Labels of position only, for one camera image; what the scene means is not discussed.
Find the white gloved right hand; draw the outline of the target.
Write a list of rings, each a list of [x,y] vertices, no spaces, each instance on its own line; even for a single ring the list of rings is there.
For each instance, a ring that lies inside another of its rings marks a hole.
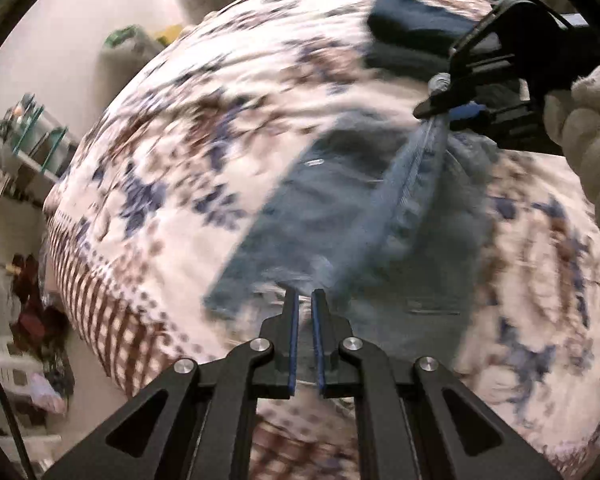
[[[545,96],[543,124],[579,177],[600,229],[600,66],[578,79],[570,90]]]

